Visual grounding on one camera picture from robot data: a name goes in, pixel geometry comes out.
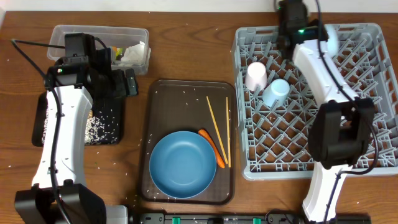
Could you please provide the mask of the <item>white tissue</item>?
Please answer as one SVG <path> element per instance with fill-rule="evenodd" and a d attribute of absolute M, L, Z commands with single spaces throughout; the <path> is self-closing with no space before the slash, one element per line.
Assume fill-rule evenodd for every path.
<path fill-rule="evenodd" d="M 139 42 L 138 44 L 128 47 L 122 58 L 121 64 L 124 66 L 131 66 L 133 64 L 140 64 L 144 60 L 145 43 Z"/>

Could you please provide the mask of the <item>yellow green snack wrapper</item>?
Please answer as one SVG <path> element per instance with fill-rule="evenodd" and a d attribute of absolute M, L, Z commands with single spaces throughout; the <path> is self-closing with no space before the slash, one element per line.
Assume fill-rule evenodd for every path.
<path fill-rule="evenodd" d="M 111 46 L 110 49 L 111 49 L 112 61 L 115 62 L 115 61 L 121 60 L 121 58 L 123 57 L 123 54 L 124 54 L 124 49 L 119 48 L 119 47 L 114 47 L 114 46 Z"/>

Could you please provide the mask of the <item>dark blue plate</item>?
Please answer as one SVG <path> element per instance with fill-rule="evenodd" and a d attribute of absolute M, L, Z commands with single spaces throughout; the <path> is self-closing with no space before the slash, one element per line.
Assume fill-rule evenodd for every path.
<path fill-rule="evenodd" d="M 154 185 L 171 198 L 200 195 L 212 183 L 217 170 L 215 153 L 197 133 L 177 131 L 164 136 L 149 161 Z"/>

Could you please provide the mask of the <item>pink cup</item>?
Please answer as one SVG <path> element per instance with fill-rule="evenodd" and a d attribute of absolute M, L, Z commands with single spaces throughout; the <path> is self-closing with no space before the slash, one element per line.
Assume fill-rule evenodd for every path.
<path fill-rule="evenodd" d="M 245 85 L 250 91 L 255 91 L 257 88 L 265 89 L 267 86 L 267 70 L 266 66 L 261 62 L 253 62 L 249 64 Z"/>

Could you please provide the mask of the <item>light blue cup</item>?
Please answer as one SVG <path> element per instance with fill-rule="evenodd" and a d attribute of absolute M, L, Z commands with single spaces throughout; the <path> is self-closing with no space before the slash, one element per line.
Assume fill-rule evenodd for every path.
<path fill-rule="evenodd" d="M 290 91 L 290 85 L 284 79 L 274 80 L 262 94 L 263 102 L 266 106 L 272 107 L 275 102 L 276 106 L 281 107 Z"/>

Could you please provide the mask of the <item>light blue bowl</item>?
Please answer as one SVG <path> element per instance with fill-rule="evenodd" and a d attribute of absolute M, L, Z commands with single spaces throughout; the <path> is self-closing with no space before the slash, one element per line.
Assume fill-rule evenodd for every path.
<path fill-rule="evenodd" d="M 338 34 L 335 28 L 331 24 L 325 24 L 324 27 L 328 34 L 327 54 L 330 57 L 334 57 L 339 51 Z"/>

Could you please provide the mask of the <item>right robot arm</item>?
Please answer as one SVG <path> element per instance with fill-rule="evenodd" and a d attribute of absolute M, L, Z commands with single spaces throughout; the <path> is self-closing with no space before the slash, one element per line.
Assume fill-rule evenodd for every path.
<path fill-rule="evenodd" d="M 338 53 L 336 30 L 321 17 L 310 21 L 302 0 L 275 3 L 279 16 L 278 48 L 305 77 L 318 106 L 307 143 L 314 160 L 312 181 L 302 208 L 309 223 L 328 223 L 347 175 L 364 175 L 377 165 L 379 154 L 365 170 L 354 171 L 358 159 L 376 140 L 374 103 L 360 98 L 333 61 Z"/>

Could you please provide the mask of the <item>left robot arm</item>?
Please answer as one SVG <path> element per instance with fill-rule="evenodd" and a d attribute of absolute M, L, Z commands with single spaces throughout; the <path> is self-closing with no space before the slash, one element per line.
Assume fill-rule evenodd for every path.
<path fill-rule="evenodd" d="M 125 205 L 107 206 L 85 182 L 86 122 L 91 110 L 112 112 L 138 93 L 133 69 L 114 70 L 100 39 L 67 34 L 59 58 L 41 76 L 47 91 L 47 129 L 39 167 L 14 207 L 25 223 L 132 223 Z"/>

